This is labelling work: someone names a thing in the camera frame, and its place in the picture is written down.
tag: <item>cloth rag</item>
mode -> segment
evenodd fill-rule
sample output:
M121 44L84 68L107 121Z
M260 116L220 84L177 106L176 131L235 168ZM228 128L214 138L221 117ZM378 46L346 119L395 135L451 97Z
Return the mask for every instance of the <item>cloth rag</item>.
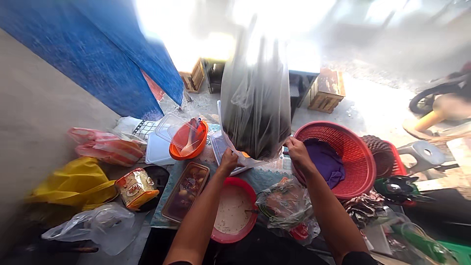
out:
M308 150L309 158L316 165L330 189L345 179L342 159L328 143L311 138L305 140L304 145Z

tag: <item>pink striped plastic bag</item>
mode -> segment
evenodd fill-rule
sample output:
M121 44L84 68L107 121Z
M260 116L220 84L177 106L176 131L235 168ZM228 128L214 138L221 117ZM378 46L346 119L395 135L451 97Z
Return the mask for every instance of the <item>pink striped plastic bag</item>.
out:
M144 152L138 143L139 140L126 140L109 133L94 129L70 128L67 134L79 145L75 148L78 155L95 157L101 161L114 165L133 166Z

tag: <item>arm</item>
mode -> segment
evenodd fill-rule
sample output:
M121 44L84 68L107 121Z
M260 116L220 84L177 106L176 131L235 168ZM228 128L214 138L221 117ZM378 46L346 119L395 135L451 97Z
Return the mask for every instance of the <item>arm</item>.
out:
M286 141L286 146L292 162L306 177L314 215L335 263L342 264L343 257L352 251L368 253L360 231L312 163L304 144L290 137Z
M164 265L175 261L188 261L193 265L203 262L218 212L222 184L237 166L237 158L230 149L224 152L221 165L183 219Z

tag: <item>red bowl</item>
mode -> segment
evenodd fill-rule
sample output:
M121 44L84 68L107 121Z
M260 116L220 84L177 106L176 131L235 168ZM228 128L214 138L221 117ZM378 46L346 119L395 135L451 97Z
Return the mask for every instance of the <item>red bowl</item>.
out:
M368 192L376 178L376 165L370 149L349 129L327 121L310 122L294 134L300 141L317 138L327 142L342 158L345 179L332 189L338 199L351 199ZM301 183L304 176L294 167Z
M223 183L223 187L226 187L229 185L241 187L242 189L244 189L245 192L249 195L250 201L252 202L252 209L254 210L258 209L257 206L255 205L255 201L257 200L257 195L255 194L255 191L253 190L253 188L247 182L237 177L230 177L230 178L226 178L226 180ZM237 233L225 234L217 230L215 227L213 227L211 238L214 241L219 242L219 243L237 242L241 240L242 238L244 238L252 230L253 226L255 225L255 222L257 221L257 215L258 214L252 213L252 216L250 216L250 219L247 225L244 226L244 228L242 228L242 230L240 230Z
M170 157L172 157L175 160L181 161L185 159L195 158L199 154L201 154L201 152L204 150L204 147L206 146L206 137L208 136L208 124L205 121L201 121L200 128L198 128L198 130L204 130L204 132L202 132L202 136L201 136L202 140L195 151L183 157L180 155L177 146L175 146L173 143L170 143L170 146L169 146ZM178 143L181 143L181 145L184 146L186 145L186 142L188 141L189 132L190 132L190 127L182 126L173 137L173 140Z

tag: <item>red plastic basket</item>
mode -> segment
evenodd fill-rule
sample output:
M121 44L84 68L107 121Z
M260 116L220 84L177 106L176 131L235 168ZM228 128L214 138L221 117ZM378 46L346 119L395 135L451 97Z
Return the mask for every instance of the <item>red plastic basket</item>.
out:
M394 175L401 175L401 176L407 176L407 171L406 171L406 168L404 167L404 164L402 163L401 161L401 157L399 157L399 152L398 150L396 149L396 147L388 142L388 141L385 141L387 144L389 144L389 147L391 147L391 150L392 150L392 154L394 155L394 166L392 167L392 174L391 176L394 176Z
M310 122L294 134L300 141L317 138L327 142L342 158L345 179L332 189L338 199L351 199L371 189L376 178L376 165L370 149L349 129L327 121ZM302 173L295 167L297 177Z

